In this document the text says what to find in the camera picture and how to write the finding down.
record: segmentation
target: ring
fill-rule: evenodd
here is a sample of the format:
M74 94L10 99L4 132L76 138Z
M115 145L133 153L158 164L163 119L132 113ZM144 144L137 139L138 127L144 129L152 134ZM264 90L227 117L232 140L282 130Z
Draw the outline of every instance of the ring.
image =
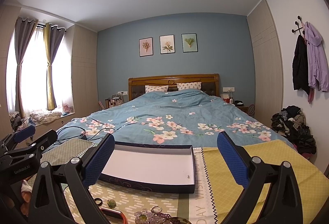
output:
M155 211L154 211L155 208L160 208L160 211L159 211L159 212L155 212ZM152 209L151 209L151 213L153 213L153 214L161 213L161 212L162 212L162 208L161 208L160 206L154 206L154 207L152 207Z
M98 206L101 206L103 204L103 200L101 198L95 198L94 201Z

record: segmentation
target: black jacket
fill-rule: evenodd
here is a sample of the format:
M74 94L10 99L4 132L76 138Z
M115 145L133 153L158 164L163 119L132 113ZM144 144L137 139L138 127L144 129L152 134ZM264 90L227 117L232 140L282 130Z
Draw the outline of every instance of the black jacket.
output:
M304 38L299 35L297 39L295 56L292 61L292 82L293 89L304 90L307 95L310 94L310 87L308 83L308 62L307 62L307 48Z

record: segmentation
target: blue floral duvet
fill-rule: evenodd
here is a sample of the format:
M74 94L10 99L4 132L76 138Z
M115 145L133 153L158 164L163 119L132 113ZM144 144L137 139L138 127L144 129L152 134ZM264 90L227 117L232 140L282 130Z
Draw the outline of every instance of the blue floral duvet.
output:
M226 131L241 146L279 139L293 147L234 105L197 89L149 92L121 106L74 118L64 127L72 126L85 129L87 138L94 142L112 133L122 142L216 147L218 133ZM59 132L58 140L64 142L83 132L66 128Z

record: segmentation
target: hood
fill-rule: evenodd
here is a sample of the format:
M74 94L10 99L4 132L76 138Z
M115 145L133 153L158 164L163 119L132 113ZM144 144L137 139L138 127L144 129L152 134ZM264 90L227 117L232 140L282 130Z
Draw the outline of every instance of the hood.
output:
M322 42L320 33L309 22L305 23L305 39L312 43L314 46L318 46Z

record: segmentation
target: framed picture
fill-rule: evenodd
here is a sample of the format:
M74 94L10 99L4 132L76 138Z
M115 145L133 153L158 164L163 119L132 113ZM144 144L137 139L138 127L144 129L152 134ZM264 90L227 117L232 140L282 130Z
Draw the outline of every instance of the framed picture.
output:
M152 38L143 38L139 40L139 57L153 55Z
M197 52L196 34L182 34L183 52Z
M160 36L160 53L175 53L174 35Z

